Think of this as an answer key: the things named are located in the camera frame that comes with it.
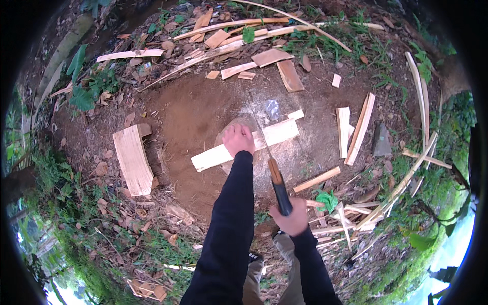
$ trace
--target black long-sleeve shirt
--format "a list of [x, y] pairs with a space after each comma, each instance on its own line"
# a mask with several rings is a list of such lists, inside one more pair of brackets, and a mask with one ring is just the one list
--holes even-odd
[[[241, 151], [215, 201], [212, 221], [181, 304], [242, 304], [254, 237], [252, 155]], [[340, 304], [310, 229], [292, 237], [306, 304]]]

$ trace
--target leg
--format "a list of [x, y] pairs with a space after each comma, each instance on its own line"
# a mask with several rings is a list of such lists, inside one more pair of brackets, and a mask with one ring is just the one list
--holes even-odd
[[293, 253], [295, 245], [288, 234], [277, 234], [273, 239], [273, 243], [280, 251], [281, 256], [291, 265], [290, 273], [288, 274], [288, 287], [281, 295], [278, 305], [304, 305], [302, 281], [300, 279], [300, 262]]
[[256, 260], [247, 266], [247, 275], [244, 282], [244, 305], [263, 305], [259, 298], [259, 281], [261, 280], [261, 270], [264, 267], [263, 260]]

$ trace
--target hand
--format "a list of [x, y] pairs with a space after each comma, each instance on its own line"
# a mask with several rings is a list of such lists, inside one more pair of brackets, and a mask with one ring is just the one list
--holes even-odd
[[250, 152], [251, 155], [256, 151], [254, 138], [246, 125], [238, 123], [230, 125], [224, 132], [222, 142], [233, 158], [243, 150]]
[[301, 198], [290, 198], [293, 211], [290, 215], [283, 216], [277, 206], [272, 206], [269, 213], [282, 231], [290, 236], [302, 234], [308, 228], [308, 216], [306, 214], [306, 201]]

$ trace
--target stone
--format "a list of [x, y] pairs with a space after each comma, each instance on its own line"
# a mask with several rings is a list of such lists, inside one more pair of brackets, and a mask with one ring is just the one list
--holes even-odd
[[373, 138], [373, 156], [385, 156], [391, 154], [391, 145], [389, 140], [390, 134], [385, 123], [376, 126]]

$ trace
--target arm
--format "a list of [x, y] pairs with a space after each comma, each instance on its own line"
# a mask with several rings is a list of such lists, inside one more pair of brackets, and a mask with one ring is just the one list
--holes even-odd
[[270, 213], [280, 229], [288, 233], [295, 244], [305, 304], [341, 304], [322, 257], [315, 247], [317, 239], [308, 226], [306, 202], [297, 198], [290, 198], [290, 202], [293, 206], [290, 215], [281, 215], [276, 206], [270, 208]]
[[[241, 132], [236, 127], [234, 132], [240, 137], [237, 140], [242, 141], [242, 133], [246, 131]], [[233, 136], [226, 131], [224, 144], [234, 157], [234, 163], [222, 192], [214, 203], [202, 255], [181, 304], [242, 302], [249, 247], [254, 237], [254, 140], [249, 132], [250, 138], [244, 138], [247, 138], [248, 144], [249, 139], [251, 140], [252, 147], [236, 148], [230, 139]]]

